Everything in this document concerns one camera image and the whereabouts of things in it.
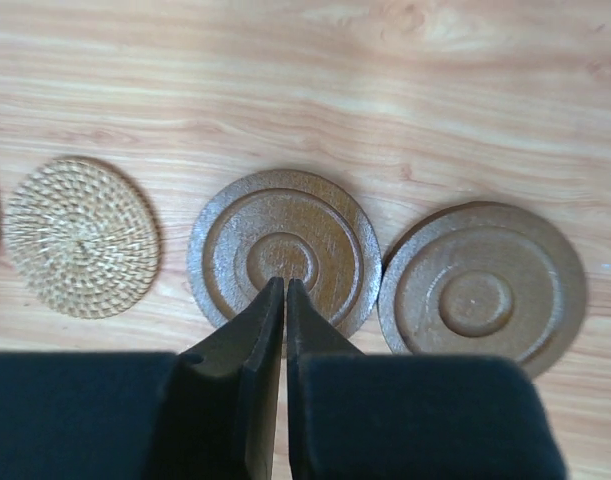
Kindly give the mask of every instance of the wooden disc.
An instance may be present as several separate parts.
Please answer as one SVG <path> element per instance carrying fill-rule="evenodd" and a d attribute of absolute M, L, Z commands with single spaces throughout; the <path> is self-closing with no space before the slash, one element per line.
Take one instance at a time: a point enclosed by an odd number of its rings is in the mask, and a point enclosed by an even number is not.
<path fill-rule="evenodd" d="M 81 318 L 128 309 L 147 292 L 159 237 L 138 192 L 113 170 L 83 158 L 40 168 L 9 203 L 12 263 L 50 308 Z"/>
<path fill-rule="evenodd" d="M 376 234 L 338 185 L 274 170 L 242 178 L 203 209 L 187 266 L 196 302 L 220 327 L 274 276 L 300 278 L 317 310 L 350 336 L 371 311 L 381 279 Z"/>
<path fill-rule="evenodd" d="M 408 233 L 385 272 L 378 310 L 393 352 L 501 355 L 535 377 L 572 343 L 586 297 L 578 255 L 553 225 L 476 202 Z"/>

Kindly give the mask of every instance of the wooden table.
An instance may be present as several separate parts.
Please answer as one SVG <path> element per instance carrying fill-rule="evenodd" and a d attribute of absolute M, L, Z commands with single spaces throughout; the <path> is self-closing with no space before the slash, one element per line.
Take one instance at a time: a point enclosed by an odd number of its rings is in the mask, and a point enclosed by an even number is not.
<path fill-rule="evenodd" d="M 163 268 L 132 310 L 80 321 L 42 306 L 0 246 L 0 349 L 180 351 L 205 337 L 190 228 L 251 172 L 336 181 L 383 253 L 438 208 L 506 201 L 583 258 L 587 321 L 537 384 L 573 477 L 611 478 L 611 0 L 0 0 L 3 206 L 65 154 L 147 192 Z M 353 340 L 388 351 L 375 312 Z M 279 479 L 285 407 L 283 382 Z"/>

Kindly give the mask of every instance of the rattan coaster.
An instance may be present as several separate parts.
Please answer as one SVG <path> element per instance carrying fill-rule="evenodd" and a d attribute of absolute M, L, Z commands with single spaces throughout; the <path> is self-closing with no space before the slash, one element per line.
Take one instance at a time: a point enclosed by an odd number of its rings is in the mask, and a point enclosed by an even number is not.
<path fill-rule="evenodd" d="M 59 159 L 32 174 L 10 201 L 5 236 L 28 287 L 74 317 L 127 310 L 158 269 L 158 231 L 144 199 L 90 159 Z"/>

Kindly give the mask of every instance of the round wooden saucer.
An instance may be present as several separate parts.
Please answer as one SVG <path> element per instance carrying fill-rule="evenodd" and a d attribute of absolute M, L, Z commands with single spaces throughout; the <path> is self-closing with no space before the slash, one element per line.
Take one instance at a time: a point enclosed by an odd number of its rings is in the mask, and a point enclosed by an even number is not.
<path fill-rule="evenodd" d="M 582 264 L 553 225 L 476 202 L 408 233 L 385 272 L 378 310 L 394 352 L 501 355 L 535 377 L 574 340 L 586 297 Z"/>
<path fill-rule="evenodd" d="M 376 234 L 338 185 L 273 170 L 242 178 L 203 209 L 187 266 L 196 302 L 220 327 L 272 277 L 300 278 L 323 317 L 344 335 L 369 315 L 381 279 Z"/>

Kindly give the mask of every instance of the round coaster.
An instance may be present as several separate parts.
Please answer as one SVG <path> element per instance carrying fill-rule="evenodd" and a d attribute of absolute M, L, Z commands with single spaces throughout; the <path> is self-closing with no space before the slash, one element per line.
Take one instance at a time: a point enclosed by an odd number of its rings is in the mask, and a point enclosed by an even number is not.
<path fill-rule="evenodd" d="M 5 235 L 28 287 L 74 317 L 127 310 L 158 269 L 158 231 L 144 199 L 90 159 L 60 159 L 32 174 L 9 203 Z"/>
<path fill-rule="evenodd" d="M 378 310 L 393 352 L 501 355 L 535 377 L 574 340 L 586 297 L 583 266 L 553 225 L 476 202 L 408 233 Z"/>
<path fill-rule="evenodd" d="M 194 225 L 187 266 L 216 327 L 278 276 L 303 280 L 318 312 L 346 336 L 369 315 L 381 279 L 376 234 L 358 203 L 295 170 L 250 175 L 218 193 Z"/>

